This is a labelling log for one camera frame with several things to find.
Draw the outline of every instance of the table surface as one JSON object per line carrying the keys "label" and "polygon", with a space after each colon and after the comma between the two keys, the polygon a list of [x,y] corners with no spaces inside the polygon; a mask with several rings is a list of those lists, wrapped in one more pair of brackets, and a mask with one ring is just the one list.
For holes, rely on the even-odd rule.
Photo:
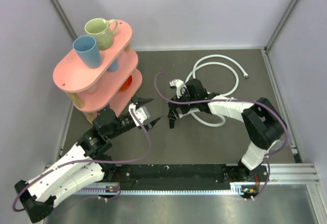
{"label": "table surface", "polygon": [[71,196],[45,224],[318,224],[306,186],[272,186],[254,202],[239,196],[119,196],[104,203]]}
{"label": "table surface", "polygon": [[[185,80],[195,62],[203,56],[223,54],[239,62],[249,74],[244,79],[240,70],[238,89],[233,97],[238,99],[268,98],[277,108],[277,101],[271,86],[268,72],[260,50],[219,50],[219,51],[156,51],[138,52],[138,69],[143,75],[143,84],[136,95],[142,98],[154,98],[147,104],[152,119],[164,116],[150,131],[153,141],[151,154],[137,164],[223,164],[237,163],[245,153],[250,140],[243,123],[226,119],[222,127],[211,128],[201,125],[191,116],[177,121],[174,129],[169,129],[168,105],[157,94],[153,85],[156,73],[166,72],[173,78]],[[234,67],[227,60],[215,58]],[[235,84],[234,75],[222,66],[206,66],[197,72],[197,77],[209,92],[225,93]],[[159,79],[159,87],[167,97],[174,91],[169,88],[168,80]],[[206,121],[219,121],[218,118],[201,114]],[[69,125],[64,152],[91,127],[84,115],[74,109]],[[108,151],[113,160],[137,158],[148,149],[145,135],[139,129],[112,140],[113,147]],[[290,147],[270,158],[271,163],[294,163]]]}

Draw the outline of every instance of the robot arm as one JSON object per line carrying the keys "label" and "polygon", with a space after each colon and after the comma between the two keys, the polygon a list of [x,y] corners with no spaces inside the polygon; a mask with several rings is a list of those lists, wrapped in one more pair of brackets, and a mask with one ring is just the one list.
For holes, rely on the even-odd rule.
{"label": "robot arm", "polygon": [[[192,79],[186,84],[181,80],[173,80],[170,86],[176,89],[173,101],[226,100],[185,105],[169,103],[170,128],[174,128],[177,119],[199,111],[223,115],[243,122],[251,139],[247,151],[239,162],[240,169],[243,168],[244,177],[249,177],[250,173],[262,163],[265,154],[284,133],[282,126],[267,110],[253,103],[231,102],[234,98],[209,93],[198,79]],[[265,104],[278,114],[268,99],[260,98],[258,102]]]}
{"label": "robot arm", "polygon": [[[32,223],[38,222],[50,215],[53,209],[64,199],[87,185],[103,179],[111,180],[114,177],[116,166],[113,164],[79,162],[61,168],[58,168],[58,166],[75,160],[111,161],[109,156],[104,155],[112,146],[110,140],[134,127],[139,127],[139,123],[130,113],[131,109],[138,120],[144,124],[150,118],[150,115],[147,109],[141,107],[141,105],[152,100],[133,97],[132,103],[129,105],[129,112],[120,117],[116,117],[114,111],[110,108],[105,108],[98,113],[98,116],[93,121],[93,128],[88,130],[69,152],[44,173],[51,169],[54,172],[31,185],[20,197],[20,201]],[[146,130],[150,130],[159,119],[157,118],[146,124]],[[19,181],[15,185],[16,192],[19,193],[26,185],[38,177],[27,182]]]}

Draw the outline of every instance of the wooden peg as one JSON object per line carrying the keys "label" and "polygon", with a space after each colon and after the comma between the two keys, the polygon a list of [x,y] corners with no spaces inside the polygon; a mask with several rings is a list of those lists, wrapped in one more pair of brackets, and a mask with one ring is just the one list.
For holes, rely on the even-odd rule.
{"label": "wooden peg", "polygon": [[84,107],[84,102],[76,93],[66,93],[78,108]]}
{"label": "wooden peg", "polygon": [[128,45],[125,47],[124,51],[125,51],[125,52],[129,52],[130,50],[131,50],[131,46],[128,44]]}

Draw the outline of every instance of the shelf tier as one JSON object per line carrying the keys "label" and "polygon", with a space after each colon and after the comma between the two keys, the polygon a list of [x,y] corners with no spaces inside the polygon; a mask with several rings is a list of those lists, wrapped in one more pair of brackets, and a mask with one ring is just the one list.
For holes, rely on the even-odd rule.
{"label": "shelf tier", "polygon": [[78,93],[78,96],[84,102],[84,106],[79,108],[75,105],[76,108],[84,113],[92,113],[104,108],[119,92],[121,86],[136,69],[137,64],[138,57],[134,50],[123,52],[118,58],[118,70],[115,72],[105,72],[99,79],[99,87],[94,94],[88,94],[85,91]]}
{"label": "shelf tier", "polygon": [[132,85],[126,90],[119,90],[109,102],[110,109],[112,109],[114,113],[116,113],[117,117],[122,113],[124,108],[131,101],[131,98],[135,95],[136,91],[142,84],[142,74],[141,72],[139,72],[138,69],[133,72],[132,77]]}
{"label": "shelf tier", "polygon": [[66,93],[77,93],[91,87],[103,74],[112,62],[126,49],[132,38],[132,28],[128,23],[118,20],[119,26],[114,35],[110,48],[100,51],[102,64],[96,69],[89,68],[72,49],[56,66],[53,72],[55,84]]}

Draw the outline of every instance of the white cable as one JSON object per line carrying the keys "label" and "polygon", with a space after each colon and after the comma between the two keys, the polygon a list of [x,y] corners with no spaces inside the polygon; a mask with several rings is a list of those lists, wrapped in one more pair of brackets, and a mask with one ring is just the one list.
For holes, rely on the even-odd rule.
{"label": "white cable", "polygon": [[[199,60],[195,63],[195,65],[193,66],[193,70],[190,72],[190,74],[189,74],[188,77],[186,78],[185,83],[186,83],[187,81],[189,81],[189,79],[190,79],[191,76],[192,76],[193,78],[195,78],[195,72],[196,72],[198,69],[200,69],[200,68],[202,68],[202,67],[205,67],[205,66],[207,66],[207,65],[212,65],[212,64],[221,65],[221,66],[226,67],[227,69],[229,69],[229,70],[234,74],[234,76],[235,76],[235,86],[233,87],[233,89],[232,89],[231,91],[227,92],[226,94],[222,94],[223,96],[229,96],[229,95],[231,95],[232,93],[234,93],[235,90],[237,89],[237,87],[239,86],[239,76],[237,75],[236,71],[235,71],[232,67],[230,67],[230,66],[227,65],[227,64],[224,64],[224,63],[221,63],[221,62],[217,62],[217,61],[215,61],[215,62],[208,62],[208,63],[205,63],[205,64],[202,64],[202,65],[199,65],[199,66],[198,66],[198,64],[199,64],[200,62],[202,62],[202,61],[204,61],[204,60],[206,60],[206,59],[209,59],[209,58],[216,58],[216,57],[218,57],[218,58],[224,58],[224,59],[227,59],[227,60],[231,61],[232,63],[234,63],[234,64],[235,64],[235,65],[236,65],[236,66],[241,70],[241,72],[243,73],[243,77],[244,77],[244,78],[248,78],[248,77],[249,77],[249,75],[246,73],[246,71],[243,69],[243,67],[242,67],[240,64],[238,64],[235,60],[233,60],[232,58],[229,58],[229,57],[227,57],[227,56],[225,56],[225,55],[212,54],[212,55],[208,55],[208,56],[205,56],[205,57],[199,59]],[[215,124],[215,123],[208,123],[208,122],[205,122],[205,121],[201,120],[197,115],[195,115],[195,114],[193,114],[193,113],[192,113],[191,115],[192,115],[192,116],[193,116],[193,117],[194,117],[198,122],[202,123],[203,125],[209,126],[209,127],[220,127],[220,126],[224,125],[225,122],[226,122],[225,117],[222,116],[222,115],[217,115],[217,116],[221,119],[221,122],[220,122],[220,123],[216,123],[216,124]]]}

